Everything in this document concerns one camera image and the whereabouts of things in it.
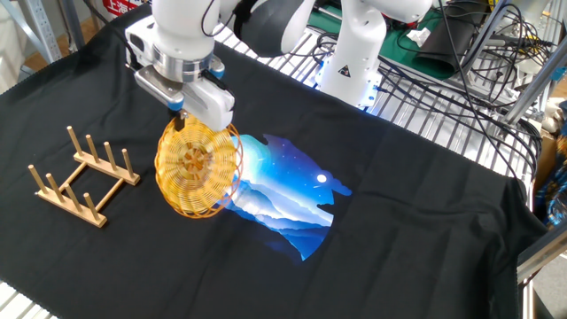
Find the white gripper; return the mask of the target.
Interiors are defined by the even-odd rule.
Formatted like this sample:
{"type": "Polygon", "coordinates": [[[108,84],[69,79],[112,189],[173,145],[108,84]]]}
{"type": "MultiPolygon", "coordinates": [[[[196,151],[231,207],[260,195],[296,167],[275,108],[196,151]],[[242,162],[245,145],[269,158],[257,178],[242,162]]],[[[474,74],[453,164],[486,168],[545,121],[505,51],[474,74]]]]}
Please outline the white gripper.
{"type": "Polygon", "coordinates": [[[214,60],[213,38],[199,29],[179,35],[152,16],[132,24],[125,36],[142,65],[134,73],[136,83],[176,112],[176,131],[184,129],[188,114],[214,131],[231,123],[235,98],[209,74],[214,60]]]}

